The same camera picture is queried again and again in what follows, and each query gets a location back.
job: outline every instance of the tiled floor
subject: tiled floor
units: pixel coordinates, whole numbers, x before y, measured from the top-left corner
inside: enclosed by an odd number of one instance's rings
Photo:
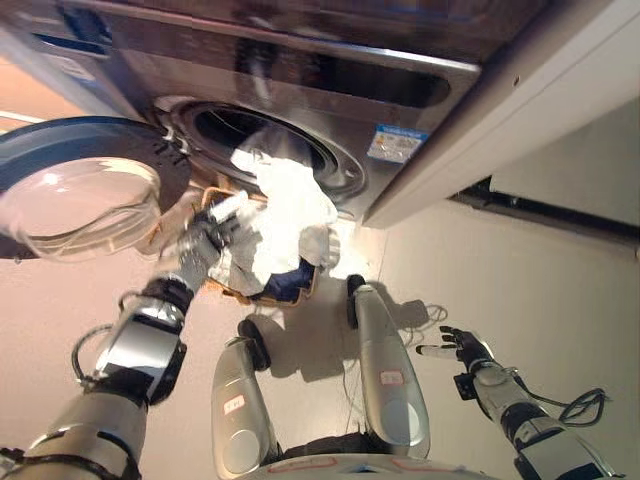
[[[272,368],[259,381],[282,446],[357,429],[357,338],[346,326],[342,280],[354,271],[384,283],[407,341],[437,341],[425,305],[441,304],[451,324],[479,331],[505,364],[521,367],[531,388],[568,400],[603,385],[615,401],[600,425],[580,433],[621,471],[640,474],[633,252],[448,203],[389,232],[357,230],[352,241],[349,233],[344,227],[333,277],[322,278],[296,309],[240,306],[216,292],[197,296],[176,390],[150,413],[145,478],[215,478],[211,377],[225,340],[248,314],[271,351]],[[139,288],[150,269],[133,252],[78,265],[0,264],[0,379],[19,392],[5,388],[0,396],[0,444],[26,447],[77,393],[68,365],[73,341],[112,321],[120,293]],[[451,377],[459,365],[411,355],[431,417],[430,457],[514,478],[499,430],[458,399]]]

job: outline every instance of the laundry basket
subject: laundry basket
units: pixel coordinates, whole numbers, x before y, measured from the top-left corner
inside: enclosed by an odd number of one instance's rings
[[[230,190],[225,190],[223,188],[218,187],[208,187],[204,191],[204,195],[202,196],[202,205],[201,208],[205,208],[210,204],[220,203],[223,200],[233,196],[235,193]],[[249,195],[249,199],[257,202],[266,203],[267,199],[261,195]],[[233,290],[232,288],[227,287],[226,285],[222,285],[217,282],[213,278],[207,278],[204,288],[209,290],[219,290],[223,295],[227,297],[235,298],[238,303],[242,305],[261,305],[261,306],[269,306],[269,307],[295,307],[297,306],[303,299],[309,298],[314,291],[316,279],[318,276],[318,268],[316,267],[313,272],[313,277],[311,279],[311,285],[309,288],[301,288],[299,289],[298,298],[292,302],[282,302],[276,300],[275,298],[269,295],[262,295],[259,298],[249,298],[242,295],[240,292]]]

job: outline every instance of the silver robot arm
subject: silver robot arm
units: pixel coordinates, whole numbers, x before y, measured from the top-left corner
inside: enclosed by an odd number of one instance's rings
[[[495,361],[473,333],[440,328],[467,373],[454,378],[463,400],[476,399],[516,449],[515,466],[525,480],[588,480],[616,477],[614,470],[582,438],[549,416],[529,394],[513,368]]]
[[[93,375],[81,381],[83,393],[29,450],[3,450],[0,467],[8,471],[2,478],[140,478],[148,406],[173,390],[186,353],[180,341],[186,311],[233,224],[232,215],[221,219],[215,207],[194,217],[173,256],[162,262],[164,268],[126,307],[121,305]]]

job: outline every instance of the white towel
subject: white towel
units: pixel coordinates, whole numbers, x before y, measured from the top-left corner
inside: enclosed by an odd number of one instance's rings
[[[235,150],[231,162],[256,176],[268,201],[260,211],[250,202],[239,210],[243,232],[210,269],[212,278],[249,296],[260,293],[271,274],[296,270],[300,257],[315,266],[335,263],[329,226],[338,212],[313,178],[309,156],[301,138],[273,126]]]

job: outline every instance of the dark blue cloth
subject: dark blue cloth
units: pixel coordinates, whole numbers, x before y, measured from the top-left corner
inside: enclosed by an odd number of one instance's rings
[[[300,265],[297,270],[286,273],[272,274],[264,290],[253,295],[251,298],[256,300],[262,296],[268,295],[275,298],[279,302],[295,302],[300,296],[300,289],[309,289],[313,283],[313,273],[316,267],[307,262],[304,258],[300,259]]]

